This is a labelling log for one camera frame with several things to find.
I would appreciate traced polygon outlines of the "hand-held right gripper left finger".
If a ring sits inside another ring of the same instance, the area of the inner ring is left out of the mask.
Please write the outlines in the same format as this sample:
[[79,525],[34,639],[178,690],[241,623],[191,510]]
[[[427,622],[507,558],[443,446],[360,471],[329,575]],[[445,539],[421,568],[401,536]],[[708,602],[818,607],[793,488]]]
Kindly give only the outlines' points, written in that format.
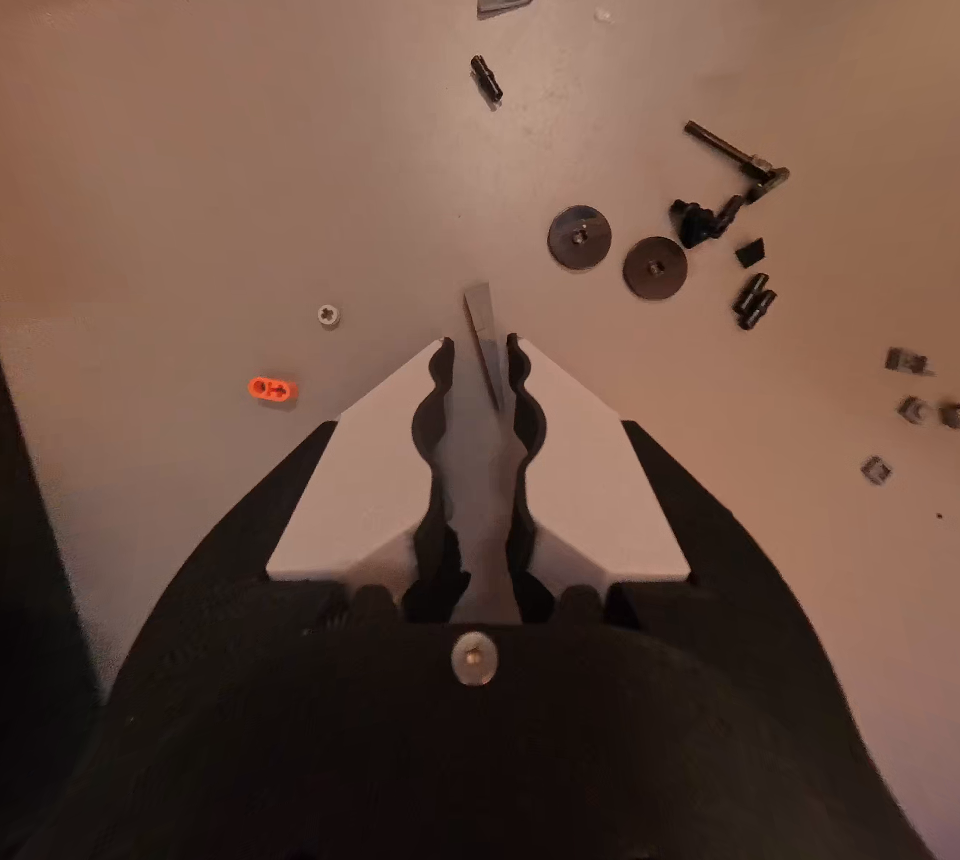
[[270,580],[379,587],[410,622],[450,621],[471,581],[438,460],[454,359],[451,338],[430,342],[337,418]]

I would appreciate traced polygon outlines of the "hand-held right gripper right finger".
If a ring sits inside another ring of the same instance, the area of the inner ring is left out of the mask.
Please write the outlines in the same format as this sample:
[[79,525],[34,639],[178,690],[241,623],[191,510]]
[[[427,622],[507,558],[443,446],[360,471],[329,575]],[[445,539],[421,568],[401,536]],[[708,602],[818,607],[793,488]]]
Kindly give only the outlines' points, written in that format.
[[521,622],[543,624],[565,592],[601,604],[621,584],[690,579],[619,414],[529,339],[507,338],[517,469],[506,563]]

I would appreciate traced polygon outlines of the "thin grey toy panel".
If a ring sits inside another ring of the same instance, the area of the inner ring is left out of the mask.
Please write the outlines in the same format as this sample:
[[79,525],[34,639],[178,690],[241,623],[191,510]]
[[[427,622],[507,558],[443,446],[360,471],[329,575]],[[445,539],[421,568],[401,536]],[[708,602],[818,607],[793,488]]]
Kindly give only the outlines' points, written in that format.
[[505,405],[502,362],[490,284],[479,282],[467,287],[463,291],[462,302],[491,404],[495,410],[502,412]]

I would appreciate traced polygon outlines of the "black double pin connector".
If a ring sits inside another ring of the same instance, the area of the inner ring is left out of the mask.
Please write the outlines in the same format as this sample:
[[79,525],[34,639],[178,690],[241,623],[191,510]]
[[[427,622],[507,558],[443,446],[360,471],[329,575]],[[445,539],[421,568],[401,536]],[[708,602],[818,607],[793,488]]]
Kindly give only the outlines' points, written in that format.
[[776,301],[778,295],[769,287],[769,281],[770,277],[767,273],[755,274],[733,302],[731,312],[741,330],[755,329]]

